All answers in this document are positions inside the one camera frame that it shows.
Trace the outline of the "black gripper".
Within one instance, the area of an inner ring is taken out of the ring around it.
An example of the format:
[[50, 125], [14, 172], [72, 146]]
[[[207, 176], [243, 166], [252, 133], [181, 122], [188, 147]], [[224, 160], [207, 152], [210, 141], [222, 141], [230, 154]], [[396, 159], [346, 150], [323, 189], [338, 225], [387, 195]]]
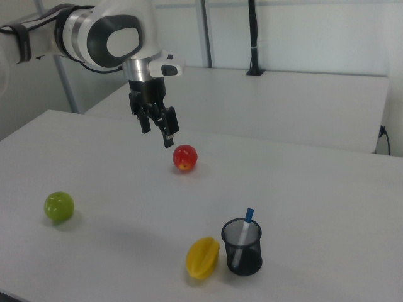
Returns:
[[130, 107], [132, 114], [137, 116], [143, 134], [151, 131], [150, 118], [160, 129], [164, 146], [169, 148], [174, 145], [174, 134], [179, 132], [179, 125], [175, 109], [165, 107], [163, 100], [166, 95], [163, 78], [155, 78], [149, 81], [129, 81]]

